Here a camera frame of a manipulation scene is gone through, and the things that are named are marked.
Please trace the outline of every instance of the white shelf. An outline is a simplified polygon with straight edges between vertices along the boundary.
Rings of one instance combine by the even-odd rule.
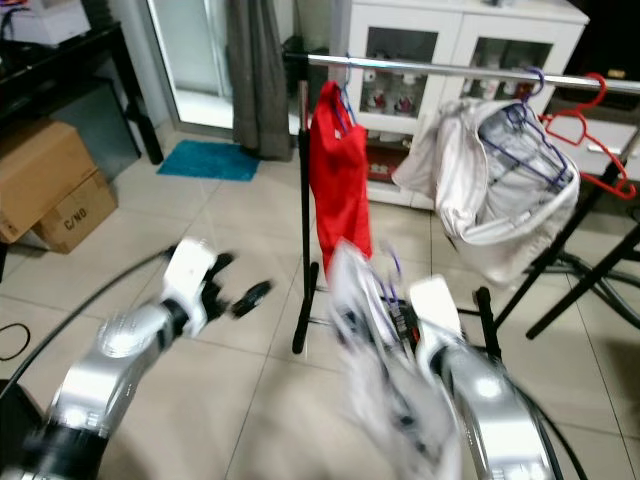
[[[495,7],[484,0],[353,0],[353,3],[551,20],[580,25],[589,23],[589,17],[566,0],[515,0],[512,6],[505,7]]]

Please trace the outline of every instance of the white jacket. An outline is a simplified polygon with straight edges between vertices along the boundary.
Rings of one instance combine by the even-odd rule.
[[[445,104],[430,124],[421,116],[409,156],[393,174],[397,185],[434,201],[462,259],[501,285],[516,279],[551,244],[571,216],[580,188],[578,169],[566,155],[567,182],[552,193],[543,179],[523,167],[506,169],[499,154],[485,148],[478,131],[491,125],[492,134],[511,142],[510,152],[518,150],[519,140],[505,136],[501,120],[501,111],[516,103],[463,99]],[[533,115],[530,119],[542,130]],[[548,166],[542,153],[550,157],[551,150],[541,140],[535,148],[541,153],[529,164]],[[504,176],[490,185],[500,176],[496,173]]]
[[[462,450],[442,381],[400,347],[367,259],[338,244],[329,268],[329,314],[346,363],[351,413],[400,480],[460,480]]]

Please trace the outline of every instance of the red hanger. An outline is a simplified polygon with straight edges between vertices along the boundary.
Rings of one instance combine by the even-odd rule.
[[[622,162],[617,156],[611,153],[611,151],[606,147],[606,145],[604,145],[600,140],[598,140],[597,138],[589,134],[589,131],[587,129],[587,119],[584,118],[584,115],[582,114],[583,110],[593,108],[602,101],[602,99],[607,93],[607,82],[604,79],[604,77],[599,73],[588,73],[586,76],[595,78],[600,83],[600,91],[598,92],[598,95],[596,96],[596,98],[594,98],[590,102],[581,103],[575,108],[562,110],[556,113],[555,115],[540,115],[540,121],[543,124],[546,123],[545,131],[549,135],[552,135],[564,142],[567,142],[570,145],[578,146],[586,138],[591,142],[595,143],[597,146],[599,146],[602,149],[602,151],[609,157],[609,159],[615,164],[616,168],[620,171],[621,178],[618,180],[615,186],[611,186],[602,182],[598,177],[595,177],[588,173],[580,172],[580,176],[586,181],[593,183],[594,185],[597,185],[598,187],[616,195],[617,197],[620,197],[624,200],[631,200],[636,196],[636,187],[634,187],[633,184],[629,183],[629,177],[627,176],[627,171],[625,170],[624,165],[622,164]],[[574,117],[580,121],[580,123],[582,124],[582,135],[580,135],[578,140],[572,140],[570,138],[560,135],[559,133],[555,133],[551,130],[553,121],[558,117]]]

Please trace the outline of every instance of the glass cabinet door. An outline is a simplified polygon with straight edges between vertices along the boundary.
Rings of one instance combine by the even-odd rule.
[[[505,70],[523,70],[535,66],[546,73],[561,74],[580,38],[582,28],[579,24],[465,15],[451,63]],[[508,100],[521,98],[531,88],[532,85],[526,82],[450,77],[443,90],[442,100],[461,97]],[[545,87],[539,95],[530,99],[529,104],[538,113],[542,113],[552,94],[553,88]]]
[[[370,27],[366,56],[431,63],[437,40],[436,32]],[[426,75],[365,70],[359,110],[417,118],[426,84]]]
[[[501,70],[525,70],[527,67],[543,68],[551,44],[481,37],[471,59],[472,67]],[[460,97],[484,100],[508,100],[523,98],[531,92],[532,84],[526,82],[501,82],[499,80],[465,79]]]
[[[449,63],[462,14],[353,5],[349,54],[420,63]],[[366,128],[413,133],[423,108],[437,109],[444,77],[353,69],[351,105]]]

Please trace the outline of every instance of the purple hanger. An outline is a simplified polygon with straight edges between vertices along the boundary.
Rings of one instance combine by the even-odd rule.
[[[513,154],[508,152],[503,147],[494,144],[493,142],[488,140],[486,137],[480,136],[480,139],[483,142],[485,142],[487,145],[489,145],[490,147],[498,150],[500,153],[502,153],[507,158],[511,159],[516,165],[524,167],[527,170],[529,170],[530,172],[532,172],[533,174],[538,175],[539,177],[542,177],[547,183],[549,183],[549,185],[555,187],[555,186],[558,186],[558,183],[562,179],[563,175],[566,173],[566,171],[568,169],[568,164],[567,164],[567,160],[565,159],[564,155],[562,155],[562,153],[560,153],[560,151],[551,142],[549,142],[547,136],[538,127],[538,125],[536,125],[536,123],[534,123],[531,120],[529,120],[529,114],[531,114],[531,115],[535,115],[535,114],[531,111],[531,107],[529,106],[528,101],[529,101],[529,99],[531,97],[538,95],[542,91],[542,89],[544,88],[545,81],[544,81],[544,72],[542,72],[542,70],[540,70],[539,68],[529,67],[529,68],[527,68],[527,70],[531,71],[533,73],[536,73],[538,75],[538,77],[540,79],[540,87],[535,92],[527,94],[522,99],[521,103],[514,104],[514,105],[506,108],[505,111],[506,111],[507,119],[514,126],[522,126],[524,123],[526,123],[529,127],[531,127],[533,130],[538,132],[542,142],[558,156],[558,158],[560,159],[560,162],[562,163],[562,170],[560,171],[558,176],[556,178],[550,178],[549,176],[545,175],[544,173],[542,173],[542,172],[536,170],[535,168],[533,168],[532,166],[530,166],[527,162],[516,158]],[[521,114],[518,117],[513,118],[513,115],[516,115],[518,110],[521,110]]]

